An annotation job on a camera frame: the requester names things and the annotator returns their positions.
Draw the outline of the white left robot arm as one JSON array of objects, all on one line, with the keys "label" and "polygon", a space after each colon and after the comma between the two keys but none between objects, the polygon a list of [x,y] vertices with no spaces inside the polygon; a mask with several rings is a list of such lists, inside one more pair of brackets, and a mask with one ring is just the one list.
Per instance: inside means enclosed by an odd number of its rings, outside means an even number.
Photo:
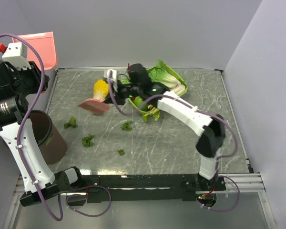
[{"label": "white left robot arm", "polygon": [[20,203],[24,207],[40,203],[39,194],[48,200],[63,192],[81,191],[85,185],[77,167],[53,173],[35,139],[26,96],[47,90],[48,81],[33,61],[17,70],[0,60],[0,136],[22,175],[25,192]]}]

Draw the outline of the pink hand brush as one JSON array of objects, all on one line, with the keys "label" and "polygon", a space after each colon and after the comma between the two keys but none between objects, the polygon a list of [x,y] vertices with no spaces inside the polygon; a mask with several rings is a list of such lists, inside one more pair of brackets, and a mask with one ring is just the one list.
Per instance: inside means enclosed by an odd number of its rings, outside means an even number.
[{"label": "pink hand brush", "polygon": [[90,98],[78,105],[80,108],[92,112],[94,115],[103,115],[109,111],[109,105],[101,100]]}]

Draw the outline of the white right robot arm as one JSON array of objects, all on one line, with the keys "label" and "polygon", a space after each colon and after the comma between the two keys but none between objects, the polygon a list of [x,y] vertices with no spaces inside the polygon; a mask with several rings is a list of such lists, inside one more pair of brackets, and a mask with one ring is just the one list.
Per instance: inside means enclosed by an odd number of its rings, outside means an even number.
[{"label": "white right robot arm", "polygon": [[175,92],[159,82],[152,82],[147,70],[141,64],[127,69],[129,82],[122,83],[116,70],[105,71],[103,80],[109,86],[109,102],[115,105],[131,96],[138,96],[144,102],[165,111],[192,129],[199,137],[196,150],[200,153],[198,172],[199,186],[209,190],[215,185],[218,174],[218,150],[225,139],[225,126],[219,115],[204,113],[180,98]]}]

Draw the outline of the pink dustpan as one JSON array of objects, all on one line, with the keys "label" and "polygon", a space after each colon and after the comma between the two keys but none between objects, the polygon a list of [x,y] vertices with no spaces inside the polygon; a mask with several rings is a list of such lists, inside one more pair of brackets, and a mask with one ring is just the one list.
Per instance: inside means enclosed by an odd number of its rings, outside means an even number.
[{"label": "pink dustpan", "polygon": [[[57,65],[57,53],[55,47],[54,33],[43,32],[35,34],[19,35],[18,37],[29,43],[39,54],[43,62],[44,70],[52,70]],[[41,70],[41,65],[30,48],[27,49],[27,61],[34,61]]]}]

